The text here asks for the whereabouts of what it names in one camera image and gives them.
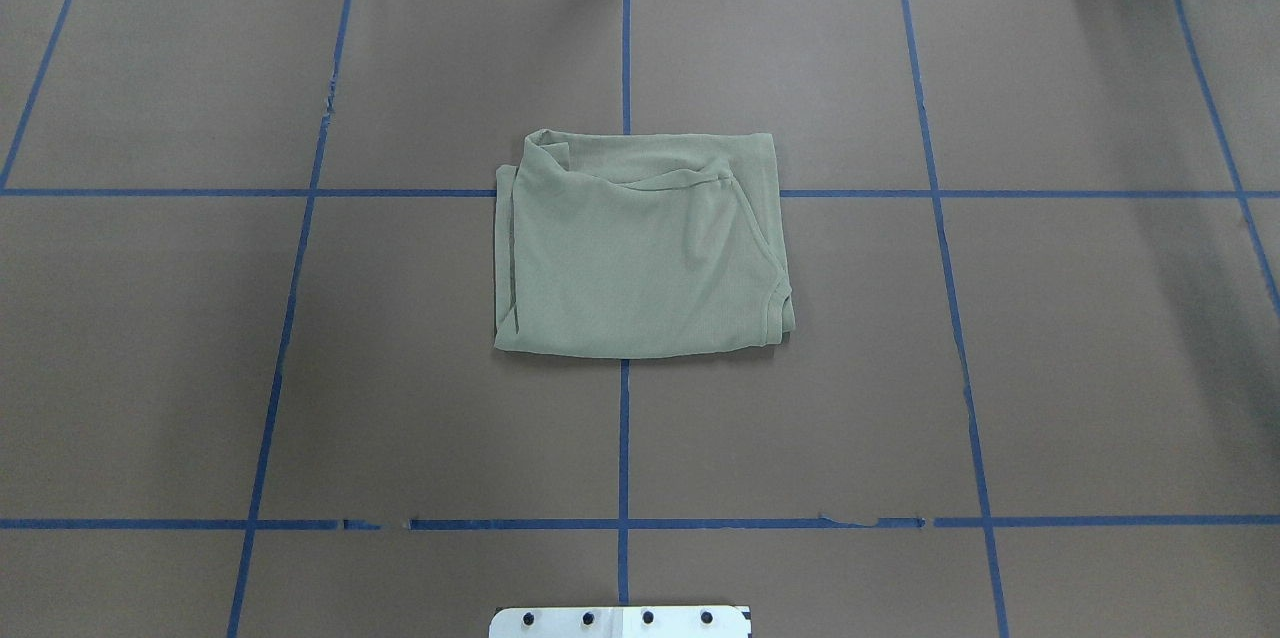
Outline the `olive green long-sleeve shirt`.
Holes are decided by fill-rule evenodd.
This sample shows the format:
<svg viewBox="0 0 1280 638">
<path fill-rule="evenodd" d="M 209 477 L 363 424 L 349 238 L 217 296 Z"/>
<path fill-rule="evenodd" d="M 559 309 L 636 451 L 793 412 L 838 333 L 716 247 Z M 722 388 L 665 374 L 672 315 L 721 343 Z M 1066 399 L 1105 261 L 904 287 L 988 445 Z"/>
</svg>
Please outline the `olive green long-sleeve shirt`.
<svg viewBox="0 0 1280 638">
<path fill-rule="evenodd" d="M 498 167 L 498 350 L 680 357 L 795 325 L 772 135 L 539 129 Z"/>
</svg>

